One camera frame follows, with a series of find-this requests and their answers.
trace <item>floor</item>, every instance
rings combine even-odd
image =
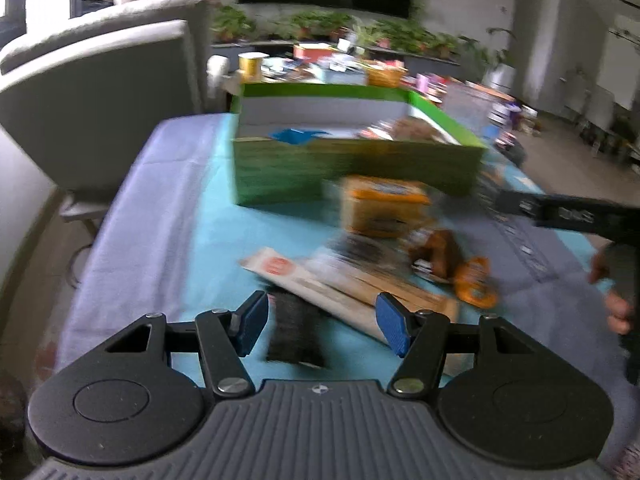
[[[640,206],[640,176],[616,165],[608,156],[593,158],[591,149],[567,124],[543,118],[540,137],[524,137],[528,159],[524,172],[547,192],[605,198]],[[60,330],[74,290],[65,277],[75,250],[90,243],[82,224],[51,219],[34,252],[12,304],[7,327],[0,338],[0,367],[20,379],[27,391],[38,379],[36,350],[50,331]],[[592,237],[593,244],[605,243]],[[80,254],[74,271],[81,272],[88,251]],[[2,457],[0,478],[19,479],[29,471],[23,454]]]

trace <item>table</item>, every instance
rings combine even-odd
[[[107,336],[146,314],[190,320],[210,308],[235,308],[260,284],[238,258],[268,245],[289,257],[306,256],[335,233],[321,205],[261,208],[233,205],[228,136],[233,117],[194,116],[160,124],[126,179],[98,235],[60,339],[63,367]],[[511,187],[532,187],[505,166]],[[556,235],[513,221],[544,260],[532,279],[504,228],[469,198],[440,197],[442,221],[455,229],[463,251],[488,256],[500,290],[498,314],[532,335],[604,387],[616,420],[601,460],[612,463],[638,428],[638,391],[623,377],[617,338],[606,329],[602,296],[584,273],[593,252],[578,234]],[[462,309],[462,322],[479,312]],[[388,380],[399,360],[385,346],[336,320],[319,334],[328,370],[266,364],[269,327],[243,360],[254,381],[278,378]],[[174,366],[197,379],[194,356],[174,356]]]

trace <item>metal screw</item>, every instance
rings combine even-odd
[[[240,377],[227,377],[218,383],[218,389],[224,394],[239,395],[249,389],[249,383]]]
[[[394,383],[394,390],[399,394],[419,394],[424,390],[424,383],[420,379],[412,377],[398,379]]]

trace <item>person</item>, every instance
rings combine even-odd
[[[605,261],[604,250],[596,253],[591,261],[591,272],[589,273],[589,283],[597,283],[607,278],[609,269]],[[605,306],[609,311],[607,324],[613,332],[617,334],[627,334],[631,330],[630,318],[633,314],[633,307],[611,289],[605,296]]]

